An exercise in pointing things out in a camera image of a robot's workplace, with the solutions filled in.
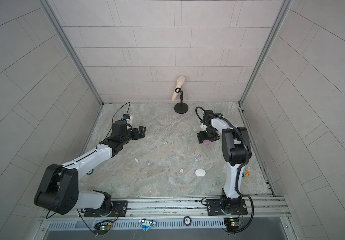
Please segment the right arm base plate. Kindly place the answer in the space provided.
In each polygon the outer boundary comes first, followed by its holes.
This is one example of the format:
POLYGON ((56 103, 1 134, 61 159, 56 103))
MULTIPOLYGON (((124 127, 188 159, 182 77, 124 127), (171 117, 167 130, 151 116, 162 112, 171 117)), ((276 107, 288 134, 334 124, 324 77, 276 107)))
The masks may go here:
POLYGON ((248 214, 247 205, 242 198, 231 200, 206 200, 209 216, 245 216, 248 214))

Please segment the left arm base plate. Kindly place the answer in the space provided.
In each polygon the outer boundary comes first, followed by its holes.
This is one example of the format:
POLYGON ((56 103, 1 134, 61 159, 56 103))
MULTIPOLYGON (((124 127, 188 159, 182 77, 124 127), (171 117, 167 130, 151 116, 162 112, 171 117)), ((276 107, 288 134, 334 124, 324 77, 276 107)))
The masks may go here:
POLYGON ((128 201, 104 202, 99 209, 82 209, 87 218, 125 217, 128 201))

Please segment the purple earbud charging case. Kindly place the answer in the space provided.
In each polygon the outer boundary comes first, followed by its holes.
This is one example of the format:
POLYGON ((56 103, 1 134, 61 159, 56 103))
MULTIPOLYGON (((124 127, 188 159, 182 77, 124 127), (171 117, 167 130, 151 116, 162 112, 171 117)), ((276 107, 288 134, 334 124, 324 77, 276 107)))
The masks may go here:
POLYGON ((209 146, 211 143, 212 143, 212 142, 209 141, 209 140, 204 140, 204 141, 203 141, 203 145, 204 145, 204 146, 209 146))

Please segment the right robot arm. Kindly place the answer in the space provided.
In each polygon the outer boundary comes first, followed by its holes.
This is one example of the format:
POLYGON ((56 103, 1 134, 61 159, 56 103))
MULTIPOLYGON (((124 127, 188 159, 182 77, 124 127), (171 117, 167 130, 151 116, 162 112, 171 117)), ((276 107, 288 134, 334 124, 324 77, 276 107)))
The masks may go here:
POLYGON ((196 107, 195 113, 201 122, 202 130, 197 133, 200 144, 222 141, 222 154, 227 164, 225 185, 220 199, 209 207, 220 209, 222 214, 247 215, 245 198, 251 197, 240 191, 242 172, 252 156, 250 138, 245 127, 235 127, 221 113, 196 107))

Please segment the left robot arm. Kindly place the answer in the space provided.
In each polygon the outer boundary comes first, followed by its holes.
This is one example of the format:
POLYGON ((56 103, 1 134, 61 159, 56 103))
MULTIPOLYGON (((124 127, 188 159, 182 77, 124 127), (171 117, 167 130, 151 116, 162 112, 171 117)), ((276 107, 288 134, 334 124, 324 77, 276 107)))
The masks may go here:
POLYGON ((33 203, 60 215, 82 210, 87 217, 108 216, 112 209, 110 194, 80 191, 79 181, 95 167, 117 155, 130 141, 143 139, 145 133, 146 127, 133 128, 126 120, 115 121, 111 134, 94 149, 67 163, 47 167, 33 203))

